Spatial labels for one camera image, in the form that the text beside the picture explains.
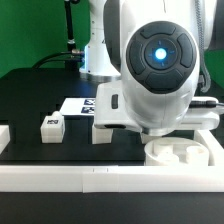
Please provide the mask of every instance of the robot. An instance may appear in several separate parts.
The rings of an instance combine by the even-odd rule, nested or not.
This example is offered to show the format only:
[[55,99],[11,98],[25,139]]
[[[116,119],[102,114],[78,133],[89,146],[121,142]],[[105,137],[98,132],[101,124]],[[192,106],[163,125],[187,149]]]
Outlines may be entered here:
[[89,0],[90,42],[85,46],[84,65],[80,68],[81,78],[108,82],[120,79],[120,73],[110,62],[105,44],[103,12],[107,0]]
[[115,128],[155,137],[218,126],[223,113],[218,100],[194,97],[200,68],[205,74],[202,92],[210,87],[203,54],[211,41],[216,4],[120,1],[121,80],[98,86],[94,144],[111,142]]

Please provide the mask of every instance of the black cable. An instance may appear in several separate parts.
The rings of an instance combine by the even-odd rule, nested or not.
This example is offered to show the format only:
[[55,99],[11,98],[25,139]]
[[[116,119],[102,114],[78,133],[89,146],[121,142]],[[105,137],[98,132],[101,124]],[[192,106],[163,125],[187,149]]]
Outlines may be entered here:
[[67,52],[59,52],[59,53],[55,53],[55,54],[48,55],[48,56],[42,58],[41,60],[39,60],[37,63],[35,63],[35,64],[32,66],[32,68],[39,68],[40,65],[41,65],[44,61],[47,61],[48,59],[55,58],[55,57],[62,56],[62,55],[72,55],[72,52],[71,52],[71,51],[67,51]]
[[38,67],[36,68],[40,68],[40,66],[46,64],[46,63],[49,63],[49,62],[58,62],[58,61],[61,61],[61,62],[65,62],[65,61],[75,61],[75,62],[82,62],[82,58],[68,58],[68,59],[51,59],[51,60],[46,60],[46,61],[43,61],[41,64],[39,64]]
[[191,101],[189,108],[215,108],[216,106],[224,107],[224,103],[216,103],[214,100]]

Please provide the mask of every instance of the black table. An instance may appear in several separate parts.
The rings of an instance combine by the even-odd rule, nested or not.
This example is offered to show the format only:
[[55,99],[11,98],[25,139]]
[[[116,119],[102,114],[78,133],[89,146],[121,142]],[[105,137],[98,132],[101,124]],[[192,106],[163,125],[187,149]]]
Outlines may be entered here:
[[[139,134],[116,130],[113,144],[91,145],[91,117],[66,117],[62,144],[42,144],[40,126],[66,97],[95,97],[97,84],[63,69],[17,69],[0,80],[0,124],[11,142],[4,165],[142,165]],[[208,95],[223,102],[215,85]],[[190,136],[189,132],[174,135]],[[222,124],[214,131],[222,142]],[[0,193],[1,223],[223,224],[223,193]]]

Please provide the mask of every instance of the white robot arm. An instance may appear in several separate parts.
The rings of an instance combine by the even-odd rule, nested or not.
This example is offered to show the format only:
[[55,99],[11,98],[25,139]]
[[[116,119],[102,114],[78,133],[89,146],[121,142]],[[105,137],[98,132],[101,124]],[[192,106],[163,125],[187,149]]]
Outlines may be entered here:
[[[120,2],[122,80],[99,86],[96,128],[122,127],[162,136],[182,126],[217,127],[218,115],[211,119],[204,115],[201,125],[196,125],[198,115],[188,109],[198,84],[200,47],[209,46],[216,9],[216,0],[199,1],[203,40],[198,33],[197,0]],[[212,124],[204,125],[209,119]]]

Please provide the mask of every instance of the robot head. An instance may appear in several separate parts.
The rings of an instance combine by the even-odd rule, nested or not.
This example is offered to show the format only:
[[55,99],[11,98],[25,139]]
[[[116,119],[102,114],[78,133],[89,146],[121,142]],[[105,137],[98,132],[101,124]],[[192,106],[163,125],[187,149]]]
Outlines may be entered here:
[[147,134],[167,134],[181,122],[197,87],[196,41],[178,24],[148,23],[128,40],[121,74],[132,119]]

